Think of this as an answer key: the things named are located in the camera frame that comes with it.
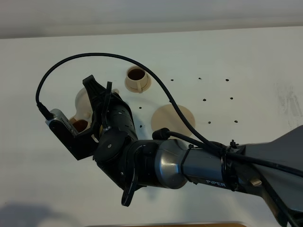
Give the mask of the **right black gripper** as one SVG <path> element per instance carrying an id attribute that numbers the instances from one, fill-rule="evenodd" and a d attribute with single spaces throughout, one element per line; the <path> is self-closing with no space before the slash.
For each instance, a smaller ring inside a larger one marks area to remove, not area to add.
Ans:
<path id="1" fill-rule="evenodd" d="M 101 114 L 104 109 L 108 130 L 99 133 L 99 143 L 93 152 L 97 166 L 122 190 L 127 177 L 126 157 L 131 147 L 140 147 L 148 143 L 139 140 L 130 107 L 119 95 L 110 94 L 93 75 L 83 80 L 93 112 Z"/>

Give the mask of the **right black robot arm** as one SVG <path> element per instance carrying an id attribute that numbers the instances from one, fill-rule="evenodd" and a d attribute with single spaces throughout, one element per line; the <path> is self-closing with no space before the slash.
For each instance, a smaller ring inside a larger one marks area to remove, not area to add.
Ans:
<path id="1" fill-rule="evenodd" d="M 167 128 L 151 140 L 136 136 L 129 106 L 111 86 L 93 76 L 83 81 L 93 108 L 97 166 L 123 191 L 129 206 L 135 191 L 152 186 L 179 189 L 205 184 L 263 198 L 279 225 L 303 224 L 303 129 L 267 143 L 199 142 Z"/>

